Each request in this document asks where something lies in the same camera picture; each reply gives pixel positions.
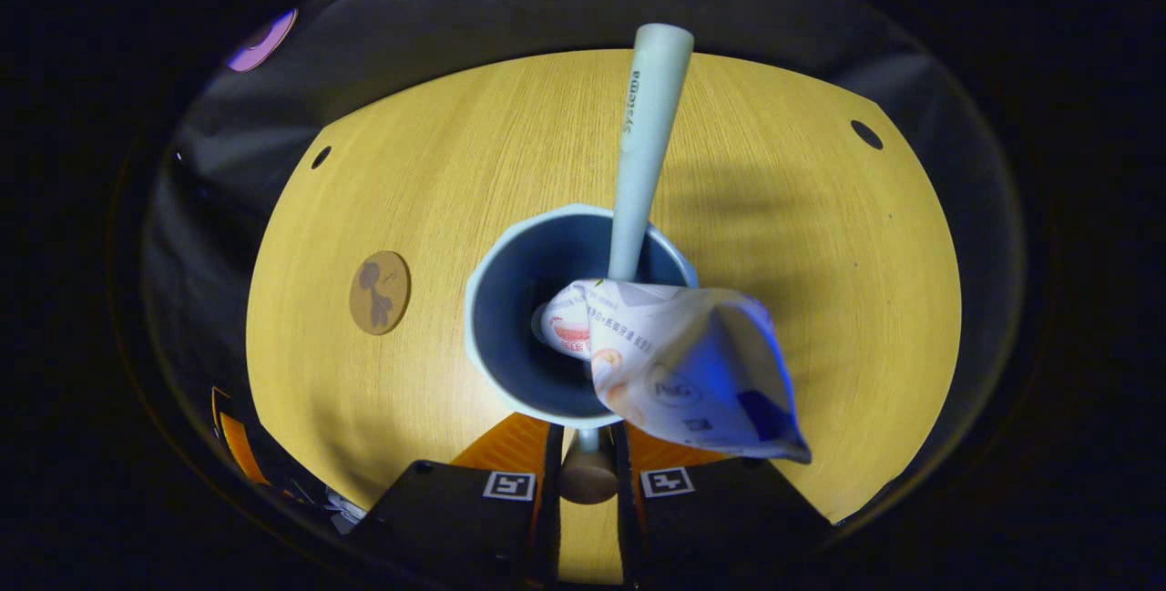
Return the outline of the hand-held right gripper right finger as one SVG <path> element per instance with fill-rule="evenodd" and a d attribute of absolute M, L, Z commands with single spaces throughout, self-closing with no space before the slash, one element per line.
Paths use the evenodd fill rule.
<path fill-rule="evenodd" d="M 834 526 L 770 460 L 612 430 L 628 586 L 788 586 Z"/>

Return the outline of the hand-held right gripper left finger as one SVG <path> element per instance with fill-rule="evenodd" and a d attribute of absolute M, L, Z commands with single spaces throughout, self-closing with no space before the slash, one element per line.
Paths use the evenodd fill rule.
<path fill-rule="evenodd" d="M 440 586 L 553 586 L 562 425 L 512 413 L 454 460 L 416 460 L 351 533 Z"/>

